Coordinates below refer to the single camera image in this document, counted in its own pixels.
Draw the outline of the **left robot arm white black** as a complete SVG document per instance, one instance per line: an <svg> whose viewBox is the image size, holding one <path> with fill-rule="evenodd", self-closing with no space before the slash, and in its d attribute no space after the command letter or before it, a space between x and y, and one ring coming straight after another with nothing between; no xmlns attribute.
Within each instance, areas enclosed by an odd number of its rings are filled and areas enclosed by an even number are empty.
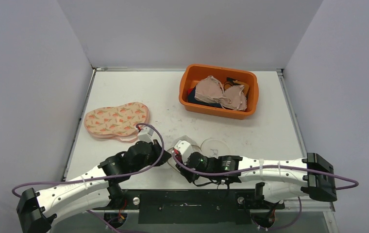
<svg viewBox="0 0 369 233"><path fill-rule="evenodd" d="M62 219L94 208L123 204L120 183L171 157L157 140L138 141L126 151L106 158L78 178L59 182L57 186L22 192L17 215L24 233L47 233Z"/></svg>

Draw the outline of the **beige pink bra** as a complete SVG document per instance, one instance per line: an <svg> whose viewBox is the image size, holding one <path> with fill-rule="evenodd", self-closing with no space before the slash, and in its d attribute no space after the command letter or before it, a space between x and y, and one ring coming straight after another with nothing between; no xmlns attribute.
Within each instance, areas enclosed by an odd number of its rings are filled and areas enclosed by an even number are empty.
<svg viewBox="0 0 369 233"><path fill-rule="evenodd" d="M249 88L247 84L233 79L222 83L214 76L208 76L196 84L195 98L207 103L219 103L224 109L245 111Z"/></svg>

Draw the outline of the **floral mesh laundry bag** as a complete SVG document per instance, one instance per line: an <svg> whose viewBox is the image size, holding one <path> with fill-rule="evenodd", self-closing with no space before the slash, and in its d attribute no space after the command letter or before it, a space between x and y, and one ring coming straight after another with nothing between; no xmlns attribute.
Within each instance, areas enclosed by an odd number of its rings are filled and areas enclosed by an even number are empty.
<svg viewBox="0 0 369 233"><path fill-rule="evenodd" d="M149 120L150 111L145 104L130 102L92 110L85 115L83 123L92 137L131 143L137 139L136 125Z"/></svg>

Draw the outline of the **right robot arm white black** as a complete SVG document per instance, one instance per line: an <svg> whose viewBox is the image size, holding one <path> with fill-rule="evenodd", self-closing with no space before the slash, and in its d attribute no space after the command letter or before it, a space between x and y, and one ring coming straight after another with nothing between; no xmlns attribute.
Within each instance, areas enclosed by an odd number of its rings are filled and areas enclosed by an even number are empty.
<svg viewBox="0 0 369 233"><path fill-rule="evenodd" d="M293 160L252 159L244 156L226 155L207 157L199 152L181 161L176 152L176 167L191 183L204 177L220 184L256 182L259 191L253 202L259 208L271 203L308 196L322 201L337 201L334 167L317 153Z"/></svg>

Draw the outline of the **maroon bra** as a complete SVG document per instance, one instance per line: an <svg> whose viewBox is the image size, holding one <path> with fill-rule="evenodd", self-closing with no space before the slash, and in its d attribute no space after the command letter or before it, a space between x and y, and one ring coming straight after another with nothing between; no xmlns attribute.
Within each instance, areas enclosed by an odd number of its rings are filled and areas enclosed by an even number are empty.
<svg viewBox="0 0 369 233"><path fill-rule="evenodd" d="M172 158L173 158L173 160L174 161L176 161L176 162L179 162L179 163L183 163L183 161L182 161L182 155L179 153L179 154L175 154L175 153L173 153L172 154Z"/></svg>

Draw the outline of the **round white mesh laundry bag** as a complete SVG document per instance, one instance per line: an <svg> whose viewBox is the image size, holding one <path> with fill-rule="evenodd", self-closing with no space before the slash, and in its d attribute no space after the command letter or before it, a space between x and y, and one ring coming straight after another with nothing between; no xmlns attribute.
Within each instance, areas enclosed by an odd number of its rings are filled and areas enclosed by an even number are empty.
<svg viewBox="0 0 369 233"><path fill-rule="evenodd" d="M218 158L219 156L224 156L224 155L230 155L231 154L231 150L228 147L228 145L225 142L221 141L221 140L218 140L218 139L215 139L215 138L207 138L201 144L199 144L196 141L194 141L193 139L191 139L190 137L188 137L187 135L184 135L184 136L176 139L174 141L173 146L168 149L168 152L174 153L173 147L180 140L184 140L184 141L189 142L192 145L192 147L194 149L194 152L199 152L202 155L207 156L207 157Z"/></svg>

